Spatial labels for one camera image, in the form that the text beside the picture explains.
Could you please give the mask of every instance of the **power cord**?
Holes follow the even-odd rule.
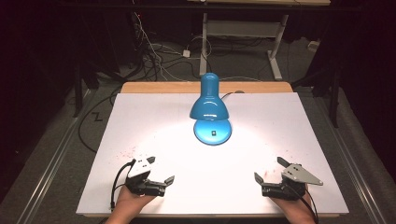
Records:
[[[98,224],[104,224],[108,220],[108,217],[104,217]]]
[[[111,208],[111,212],[113,212],[114,208],[116,207],[116,203],[114,202],[114,193],[116,191],[117,188],[119,188],[122,185],[119,185],[116,187],[117,182],[119,181],[119,177],[120,174],[122,173],[122,171],[128,167],[128,166],[134,166],[135,160],[132,160],[130,162],[125,163],[120,169],[119,172],[116,175],[116,178],[114,179],[114,183],[113,183],[113,188],[111,189],[111,199],[110,199],[110,208]]]
[[[224,95],[221,97],[221,100],[223,100],[225,97],[227,97],[227,96],[229,96],[229,95],[231,95],[231,94],[233,94],[233,93],[245,93],[245,92],[244,92],[244,91],[234,91],[234,92],[230,91],[230,92],[227,92],[226,94],[224,94]]]
[[[305,190],[305,191],[308,193],[309,198],[311,199],[312,204],[314,205],[315,212],[314,212],[314,210],[312,210],[312,207],[309,205],[309,203],[308,203],[299,193],[297,193],[297,191],[296,191],[295,189],[293,189],[293,188],[292,188],[291,186],[289,186],[289,185],[285,185],[285,186],[286,186],[288,189],[290,189],[297,197],[299,197],[299,199],[303,202],[303,204],[305,204],[305,206],[306,206],[306,207],[309,209],[309,211],[311,212],[311,214],[312,214],[312,216],[313,216],[313,218],[314,218],[315,223],[316,223],[316,224],[319,224],[317,207],[315,206],[314,200],[313,200],[311,194],[308,192],[308,190]]]

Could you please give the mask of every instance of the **lamp base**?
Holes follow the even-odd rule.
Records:
[[[197,120],[194,124],[195,136],[210,146],[225,143],[230,138],[231,132],[231,123],[227,119]]]

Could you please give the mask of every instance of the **human hand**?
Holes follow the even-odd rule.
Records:
[[[311,210],[301,200],[286,201],[283,199],[270,198],[282,209],[285,217],[290,224],[315,224],[314,216]],[[303,199],[311,206],[311,199],[308,193],[303,196]]]
[[[139,215],[143,207],[151,202],[156,196],[139,196],[132,194],[125,186],[121,187],[116,207],[108,218],[106,224],[127,224]]]

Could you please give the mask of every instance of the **desk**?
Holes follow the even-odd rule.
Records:
[[[141,217],[281,217],[279,208],[262,197],[261,186],[254,179],[257,172],[266,182],[280,182],[283,167],[276,163],[277,156],[301,163],[324,182],[324,186],[309,187],[320,216],[348,213],[300,99],[289,84],[220,82],[220,95],[245,93],[224,99],[233,135],[217,147],[200,143],[192,131],[195,120],[189,114],[199,86],[198,82],[124,84],[78,214],[110,214],[115,175],[136,155],[156,157],[149,179],[164,181],[175,176],[165,196],[148,204]]]
[[[284,5],[284,6],[328,6],[330,0],[206,0],[208,3],[228,4],[256,4],[256,5]],[[279,66],[276,62],[276,53],[282,40],[289,15],[283,15],[280,22],[258,22],[258,21],[210,21],[207,13],[203,17],[202,53],[200,62],[200,75],[206,73],[208,35],[233,35],[253,37],[274,37],[275,44],[272,50],[268,50],[268,60],[271,65],[275,80],[282,80]]]

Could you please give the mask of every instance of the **blue desk lamp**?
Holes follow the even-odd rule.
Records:
[[[226,142],[232,132],[227,107],[219,98],[219,77],[214,73],[201,76],[201,96],[192,106],[190,118],[196,119],[195,136],[201,142],[216,146]]]

